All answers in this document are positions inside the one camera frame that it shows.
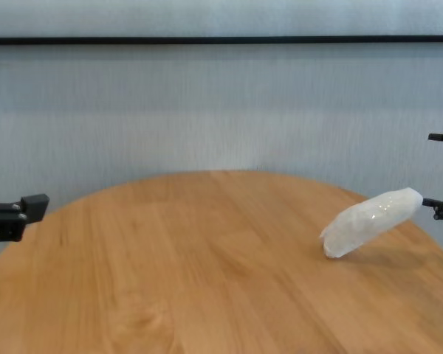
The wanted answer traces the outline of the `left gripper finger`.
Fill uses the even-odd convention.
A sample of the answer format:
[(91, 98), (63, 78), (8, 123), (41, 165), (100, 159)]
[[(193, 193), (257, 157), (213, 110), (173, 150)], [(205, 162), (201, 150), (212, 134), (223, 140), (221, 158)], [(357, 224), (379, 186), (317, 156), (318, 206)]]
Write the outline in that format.
[(46, 194), (29, 195), (0, 203), (0, 242), (20, 242), (27, 225), (41, 222), (49, 205)]

